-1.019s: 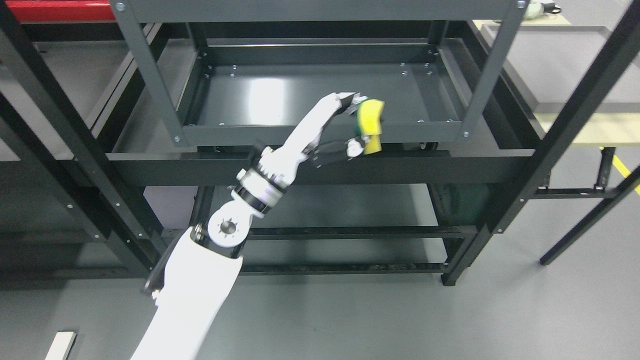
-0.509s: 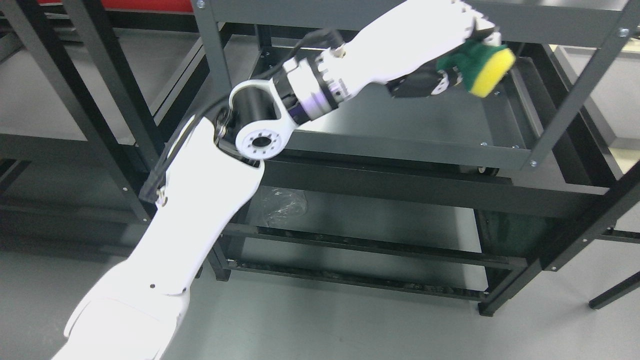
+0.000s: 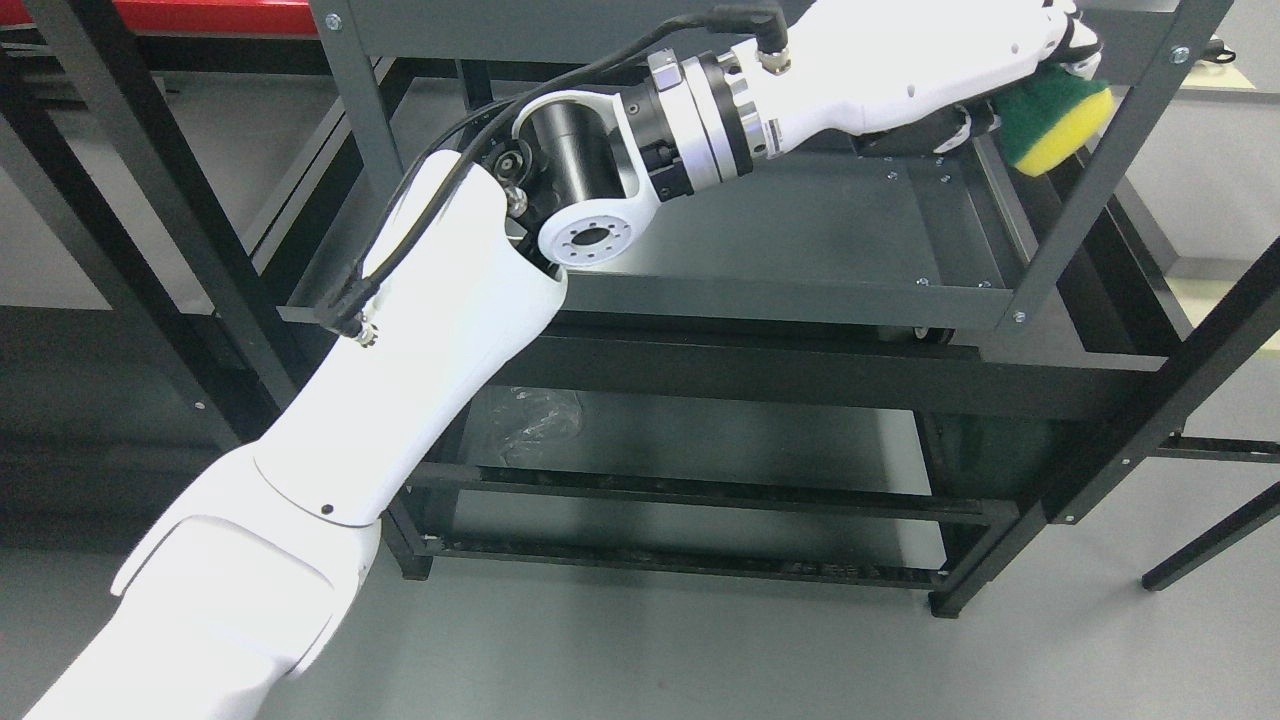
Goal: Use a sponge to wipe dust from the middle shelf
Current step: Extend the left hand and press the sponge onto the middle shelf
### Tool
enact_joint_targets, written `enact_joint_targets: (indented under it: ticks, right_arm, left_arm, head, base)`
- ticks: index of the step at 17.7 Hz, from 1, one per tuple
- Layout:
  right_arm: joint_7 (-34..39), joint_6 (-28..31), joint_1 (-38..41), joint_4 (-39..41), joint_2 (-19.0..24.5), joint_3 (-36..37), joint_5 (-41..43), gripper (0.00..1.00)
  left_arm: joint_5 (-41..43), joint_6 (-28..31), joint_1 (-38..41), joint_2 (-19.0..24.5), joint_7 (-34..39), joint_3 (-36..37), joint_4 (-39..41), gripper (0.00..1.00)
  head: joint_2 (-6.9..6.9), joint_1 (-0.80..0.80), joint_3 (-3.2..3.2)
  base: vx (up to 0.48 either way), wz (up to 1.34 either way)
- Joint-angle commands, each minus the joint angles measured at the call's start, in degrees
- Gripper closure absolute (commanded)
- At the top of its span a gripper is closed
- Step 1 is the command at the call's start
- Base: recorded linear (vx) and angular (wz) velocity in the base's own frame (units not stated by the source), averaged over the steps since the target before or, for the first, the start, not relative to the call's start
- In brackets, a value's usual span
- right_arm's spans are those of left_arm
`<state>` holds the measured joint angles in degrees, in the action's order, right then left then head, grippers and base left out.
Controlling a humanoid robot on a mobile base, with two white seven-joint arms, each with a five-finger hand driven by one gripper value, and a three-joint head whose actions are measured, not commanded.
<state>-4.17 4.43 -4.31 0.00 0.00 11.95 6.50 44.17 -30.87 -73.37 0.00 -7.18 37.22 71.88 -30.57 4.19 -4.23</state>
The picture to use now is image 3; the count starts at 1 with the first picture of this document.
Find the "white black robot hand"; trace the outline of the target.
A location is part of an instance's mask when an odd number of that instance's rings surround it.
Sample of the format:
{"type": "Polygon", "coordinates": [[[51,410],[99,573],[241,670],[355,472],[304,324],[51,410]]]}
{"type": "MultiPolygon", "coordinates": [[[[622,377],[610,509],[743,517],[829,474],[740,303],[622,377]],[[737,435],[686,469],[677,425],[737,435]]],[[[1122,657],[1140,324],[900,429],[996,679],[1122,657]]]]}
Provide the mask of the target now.
{"type": "Polygon", "coordinates": [[[1091,78],[1102,42],[1071,1],[815,1],[788,28],[787,49],[778,74],[754,40],[732,49],[768,158],[828,129],[911,124],[1043,64],[1091,78]]]}

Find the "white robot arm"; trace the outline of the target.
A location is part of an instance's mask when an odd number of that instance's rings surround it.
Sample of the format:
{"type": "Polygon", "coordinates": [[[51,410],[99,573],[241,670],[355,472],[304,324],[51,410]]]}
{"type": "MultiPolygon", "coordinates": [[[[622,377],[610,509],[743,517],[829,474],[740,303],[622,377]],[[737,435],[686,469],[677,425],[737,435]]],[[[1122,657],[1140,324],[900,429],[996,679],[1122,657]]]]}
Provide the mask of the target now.
{"type": "Polygon", "coordinates": [[[515,128],[584,110],[617,132],[623,199],[554,213],[544,272],[506,233],[507,197],[476,161],[429,154],[407,177],[361,277],[390,275],[256,441],[165,510],[113,580],[120,603],[31,719],[253,719],[303,673],[358,596],[379,518],[456,415],[559,311],[566,269],[623,252],[658,196],[625,97],[571,79],[515,104],[515,128]]]}

